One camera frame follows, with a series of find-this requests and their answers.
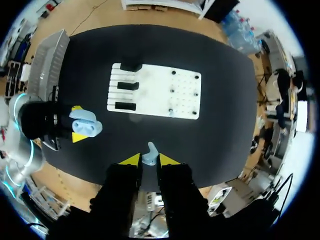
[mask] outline black cable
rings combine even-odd
[[[88,15],[82,22],[80,22],[80,24],[73,30],[73,32],[70,34],[70,36],[72,36],[72,35],[75,33],[75,31],[81,26],[81,24],[83,24],[83,23],[91,16],[91,14],[92,14],[95,10],[96,10],[97,8],[99,8],[102,4],[104,4],[106,1],[108,1],[108,0],[105,0],[104,2],[100,3],[100,4],[97,5],[97,6],[93,6],[91,12],[89,13],[89,15]]]
[[[285,185],[285,184],[288,182],[288,180],[290,179],[289,188],[288,188],[288,191],[286,192],[286,195],[285,195],[285,197],[284,197],[284,201],[283,201],[283,203],[282,203],[282,206],[281,206],[281,209],[280,209],[280,212],[279,212],[279,215],[278,215],[278,219],[280,218],[281,213],[282,213],[282,210],[284,209],[285,202],[286,202],[287,197],[288,197],[288,195],[289,195],[289,191],[290,191],[290,188],[291,188],[291,184],[292,184],[293,178],[294,178],[294,174],[291,173],[291,174],[287,177],[287,179],[284,181],[284,183],[281,185],[281,187],[276,191],[276,194],[278,194],[278,193],[280,192],[280,190],[284,187],[284,185]]]
[[[28,223],[26,226],[27,226],[28,228],[31,227],[31,226],[40,226],[40,227],[43,227],[43,228],[46,227],[46,226],[44,226],[43,224],[35,223],[35,222]]]
[[[150,222],[148,224],[148,226],[139,234],[140,236],[143,235],[144,233],[146,233],[149,229],[150,229],[150,226],[151,226],[151,223],[153,222],[153,220],[155,220],[156,217],[158,217],[161,213],[161,211],[164,209],[165,207],[163,206],[160,211],[158,211],[158,213],[150,219]]]

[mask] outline desk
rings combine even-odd
[[[140,55],[146,64],[201,73],[199,119],[143,115],[133,122],[129,114],[107,111],[112,64],[127,53]],[[255,127],[256,100],[252,61],[220,42],[158,25],[94,29],[70,38],[60,72],[59,102],[94,112],[103,130],[75,144],[61,139],[58,152],[47,147],[43,151],[51,165],[103,184],[110,164],[148,152],[147,142],[152,141],[159,152],[190,165],[197,187],[211,186],[241,173]],[[141,187],[158,191],[155,167],[143,166]]]

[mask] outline chair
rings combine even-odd
[[[259,106],[267,105],[269,111],[275,111],[276,106],[281,102],[281,95],[279,92],[278,85],[278,75],[270,72],[270,69],[267,68],[267,73],[257,75],[256,77],[262,76],[261,80],[258,83],[257,89],[260,95],[263,97],[262,100],[257,101]],[[265,90],[262,89],[262,82],[265,81]]]

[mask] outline person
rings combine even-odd
[[[286,101],[288,101],[289,89],[293,90],[296,94],[301,92],[303,88],[303,80],[300,76],[296,75],[296,73],[294,73],[293,76],[290,76],[283,68],[275,70],[273,74],[277,76],[277,81],[274,84],[277,85],[276,87],[278,88],[281,96],[279,104],[275,107],[276,118],[281,128],[281,133],[286,135],[288,134],[288,131],[286,129],[284,113],[286,109]]]

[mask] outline white pegboard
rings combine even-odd
[[[108,90],[107,110],[113,112],[196,120],[200,114],[199,72],[143,64],[137,72],[114,63]],[[139,83],[137,90],[118,89],[118,83]],[[117,109],[116,102],[136,104],[135,110]]]

